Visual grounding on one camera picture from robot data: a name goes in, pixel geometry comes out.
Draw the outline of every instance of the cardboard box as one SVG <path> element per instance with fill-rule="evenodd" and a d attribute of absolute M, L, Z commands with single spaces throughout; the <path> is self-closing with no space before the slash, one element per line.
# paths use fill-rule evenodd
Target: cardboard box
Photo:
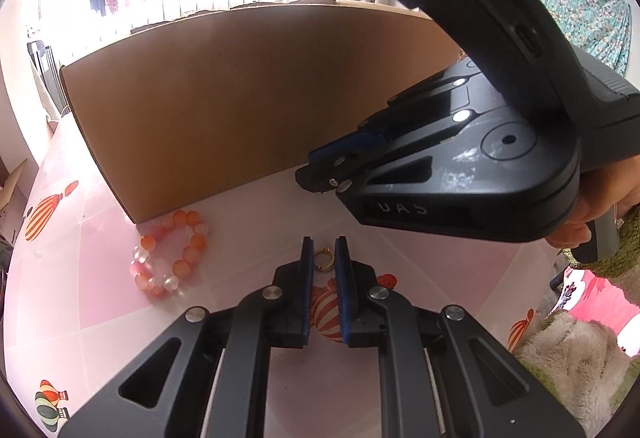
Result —
<path fill-rule="evenodd" d="M 279 4 L 150 28 L 61 76 L 98 168 L 139 223 L 305 163 L 458 51 L 418 12 Z"/>
<path fill-rule="evenodd" d="M 9 174 L 4 187 L 0 189 L 0 265 L 4 265 L 6 262 L 5 270 L 9 267 L 10 251 L 13 250 L 13 245 L 22 227 L 22 214 L 26 200 L 17 188 L 17 183 L 25 163 L 26 160 Z M 7 248 L 7 244 L 11 245 L 10 250 Z"/>

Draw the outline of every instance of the hot air balloon sticker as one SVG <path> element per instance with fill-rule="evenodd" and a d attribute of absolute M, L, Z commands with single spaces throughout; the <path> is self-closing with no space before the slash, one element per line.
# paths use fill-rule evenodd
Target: hot air balloon sticker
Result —
<path fill-rule="evenodd" d="M 66 186 L 64 193 L 47 196 L 38 204 L 29 217 L 29 222 L 27 223 L 27 228 L 24 233 L 27 241 L 34 240 L 42 232 L 49 218 L 51 218 L 53 212 L 56 210 L 56 207 L 58 207 L 60 200 L 74 192 L 76 187 L 78 187 L 78 180 Z"/>
<path fill-rule="evenodd" d="M 51 386 L 51 383 L 48 380 L 43 380 L 40 383 L 40 392 L 47 397 L 47 400 L 55 406 L 58 405 L 60 400 L 69 400 L 66 391 L 58 391 L 56 388 Z"/>
<path fill-rule="evenodd" d="M 48 380 L 40 383 L 40 391 L 36 392 L 35 404 L 38 416 L 47 430 L 55 433 L 61 418 L 68 420 L 66 407 L 58 407 L 60 400 L 69 400 L 66 391 L 58 391 Z"/>
<path fill-rule="evenodd" d="M 509 341 L 507 344 L 510 352 L 513 352 L 516 348 L 518 341 L 520 341 L 520 338 L 524 335 L 525 330 L 531 324 L 531 320 L 533 319 L 534 315 L 535 312 L 533 311 L 533 309 L 529 309 L 529 311 L 527 312 L 527 318 L 516 322 L 511 327 L 511 331 L 509 332 Z"/>
<path fill-rule="evenodd" d="M 381 287 L 393 290 L 398 280 L 393 274 L 378 276 Z M 342 342 L 340 318 L 338 316 L 338 291 L 332 277 L 325 287 L 313 287 L 311 292 L 311 327 L 316 327 L 321 335 L 333 342 Z"/>

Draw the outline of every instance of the orange bead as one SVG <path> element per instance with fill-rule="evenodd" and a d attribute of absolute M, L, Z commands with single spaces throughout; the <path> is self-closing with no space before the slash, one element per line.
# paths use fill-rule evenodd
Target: orange bead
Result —
<path fill-rule="evenodd" d="M 156 248 L 156 239 L 151 234 L 146 234 L 140 238 L 140 246 L 148 252 Z"/>
<path fill-rule="evenodd" d="M 202 218 L 200 217 L 200 213 L 197 211 L 189 211 L 187 213 L 187 225 L 189 227 L 193 227 L 197 223 L 200 223 Z"/>
<path fill-rule="evenodd" d="M 196 247 L 192 247 L 191 245 L 184 248 L 182 251 L 182 259 L 189 263 L 191 266 L 197 265 L 200 261 L 200 253 L 196 249 Z"/>
<path fill-rule="evenodd" d="M 182 209 L 174 213 L 174 223 L 176 227 L 184 227 L 187 224 L 187 213 Z"/>
<path fill-rule="evenodd" d="M 146 272 L 136 274 L 136 277 L 134 278 L 136 287 L 140 288 L 140 290 L 146 290 L 148 288 L 149 279 L 151 279 L 151 276 Z"/>
<path fill-rule="evenodd" d="M 191 244 L 200 252 L 206 250 L 207 248 L 207 240 L 201 234 L 194 234 L 191 237 Z"/>
<path fill-rule="evenodd" d="M 178 279 L 187 279 L 191 275 L 191 265 L 184 261 L 184 259 L 174 261 L 171 270 Z"/>

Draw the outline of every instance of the green fabric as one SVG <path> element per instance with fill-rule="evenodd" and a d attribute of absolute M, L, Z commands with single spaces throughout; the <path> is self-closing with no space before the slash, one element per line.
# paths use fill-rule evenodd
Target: green fabric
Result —
<path fill-rule="evenodd" d="M 610 401 L 612 411 L 616 411 L 620 407 L 620 404 L 622 404 L 622 401 L 625 400 L 625 397 L 631 390 L 631 386 L 634 385 L 636 378 L 638 378 L 638 374 L 640 374 L 640 358 L 636 358 L 627 368 L 622 384 L 620 384 L 618 391 L 616 391 Z"/>
<path fill-rule="evenodd" d="M 631 7 L 624 0 L 540 0 L 562 33 L 620 75 L 631 47 Z"/>
<path fill-rule="evenodd" d="M 531 373 L 531 376 L 533 376 L 533 378 L 535 378 L 540 384 L 542 384 L 545 387 L 546 391 L 551 393 L 556 400 L 561 402 L 560 394 L 558 393 L 558 388 L 556 388 L 556 385 L 551 380 L 551 377 L 548 374 L 546 374 L 545 371 L 542 370 L 542 368 L 532 366 L 531 364 L 527 364 L 522 360 L 520 361 L 520 363 L 524 366 L 524 368 L 527 371 L 529 371 L 529 373 Z"/>
<path fill-rule="evenodd" d="M 583 264 L 570 251 L 564 252 L 572 269 L 589 269 L 598 277 L 619 277 L 638 265 L 640 255 L 640 209 L 635 209 L 620 228 L 620 250 L 610 258 Z"/>

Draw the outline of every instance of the metal screw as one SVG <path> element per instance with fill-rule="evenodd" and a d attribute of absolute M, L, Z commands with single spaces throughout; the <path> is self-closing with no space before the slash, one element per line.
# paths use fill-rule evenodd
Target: metal screw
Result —
<path fill-rule="evenodd" d="M 336 192 L 344 193 L 350 187 L 351 187 L 351 180 L 347 179 L 344 182 L 340 182 L 340 185 L 338 186 L 338 189 L 336 189 Z"/>
<path fill-rule="evenodd" d="M 264 290 L 262 290 L 262 297 L 268 299 L 269 301 L 280 299 L 280 297 L 282 297 L 282 288 L 276 287 L 275 285 L 264 287 Z"/>
<path fill-rule="evenodd" d="M 372 296 L 373 299 L 386 299 L 389 297 L 389 291 L 385 287 L 375 285 L 375 287 L 371 287 L 369 290 L 369 295 Z"/>
<path fill-rule="evenodd" d="M 184 318 L 190 323 L 199 323 L 207 316 L 207 311 L 202 306 L 192 306 L 184 314 Z"/>
<path fill-rule="evenodd" d="M 446 307 L 444 315 L 447 316 L 447 319 L 451 319 L 452 321 L 462 321 L 465 318 L 465 311 L 460 306 L 452 304 L 451 306 Z"/>

